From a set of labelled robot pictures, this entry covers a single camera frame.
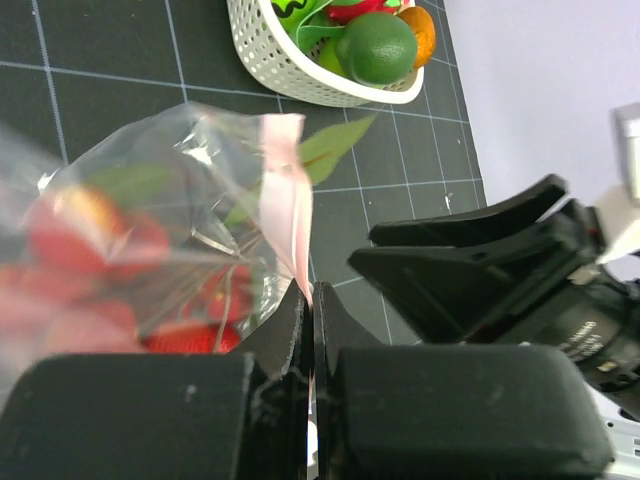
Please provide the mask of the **pink dragon fruit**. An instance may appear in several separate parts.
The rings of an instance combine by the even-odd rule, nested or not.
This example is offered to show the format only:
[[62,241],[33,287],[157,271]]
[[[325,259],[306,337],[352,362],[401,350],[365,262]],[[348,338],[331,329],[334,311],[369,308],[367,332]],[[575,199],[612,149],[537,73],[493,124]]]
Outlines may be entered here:
[[334,0],[325,7],[325,12],[333,22],[346,25],[367,13],[396,14],[409,5],[409,0]]

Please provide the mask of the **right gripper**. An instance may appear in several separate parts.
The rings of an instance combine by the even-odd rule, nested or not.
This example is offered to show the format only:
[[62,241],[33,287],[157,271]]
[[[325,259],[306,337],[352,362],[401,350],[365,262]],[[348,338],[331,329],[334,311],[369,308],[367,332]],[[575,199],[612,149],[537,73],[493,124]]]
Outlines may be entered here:
[[[559,203],[566,194],[566,181],[550,174],[481,209],[379,223],[369,238],[382,247],[358,249],[348,263],[429,343],[519,317],[520,339],[562,350],[636,419],[639,282],[607,270],[613,235],[602,208]],[[542,238],[501,240],[526,228]]]

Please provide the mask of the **dark green avocado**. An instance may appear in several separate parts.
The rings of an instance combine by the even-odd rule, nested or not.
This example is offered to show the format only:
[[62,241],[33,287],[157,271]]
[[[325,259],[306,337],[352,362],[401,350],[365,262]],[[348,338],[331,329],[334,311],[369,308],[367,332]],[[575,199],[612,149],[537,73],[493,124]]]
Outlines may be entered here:
[[395,15],[373,12],[344,27],[335,55],[349,79],[382,87],[404,79],[413,70],[417,50],[408,24]]

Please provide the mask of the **brown kiwi fruit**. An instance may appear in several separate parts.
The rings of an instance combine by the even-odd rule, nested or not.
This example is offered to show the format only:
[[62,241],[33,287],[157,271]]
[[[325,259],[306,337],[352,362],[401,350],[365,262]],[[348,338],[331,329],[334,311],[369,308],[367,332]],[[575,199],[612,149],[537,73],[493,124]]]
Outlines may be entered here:
[[437,39],[434,20],[428,11],[420,6],[407,7],[401,10],[397,16],[412,29],[416,38],[417,53],[413,68],[422,68],[430,60],[436,49]]

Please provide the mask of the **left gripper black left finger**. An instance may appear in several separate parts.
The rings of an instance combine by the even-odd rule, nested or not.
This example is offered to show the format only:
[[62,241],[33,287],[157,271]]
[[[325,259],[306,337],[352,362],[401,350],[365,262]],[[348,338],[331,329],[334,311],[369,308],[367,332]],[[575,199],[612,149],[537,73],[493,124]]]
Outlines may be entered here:
[[1,415],[5,479],[302,479],[306,300],[225,355],[58,355]]

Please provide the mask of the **white perforated plastic basket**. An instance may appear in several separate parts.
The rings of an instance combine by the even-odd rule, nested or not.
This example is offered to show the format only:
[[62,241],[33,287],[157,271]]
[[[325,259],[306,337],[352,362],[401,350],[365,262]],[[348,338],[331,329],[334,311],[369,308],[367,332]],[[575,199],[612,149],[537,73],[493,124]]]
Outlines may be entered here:
[[265,88],[310,104],[352,108],[367,103],[401,105],[422,91],[424,70],[376,89],[342,78],[300,51],[285,32],[268,1],[227,1],[232,40],[245,69]]

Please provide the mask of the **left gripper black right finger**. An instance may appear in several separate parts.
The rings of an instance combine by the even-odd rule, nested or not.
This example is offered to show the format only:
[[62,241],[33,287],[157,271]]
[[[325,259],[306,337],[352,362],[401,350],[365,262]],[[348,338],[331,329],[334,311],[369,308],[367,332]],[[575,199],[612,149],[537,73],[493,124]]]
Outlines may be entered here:
[[323,479],[596,479],[613,449],[550,346],[385,345],[313,294]]

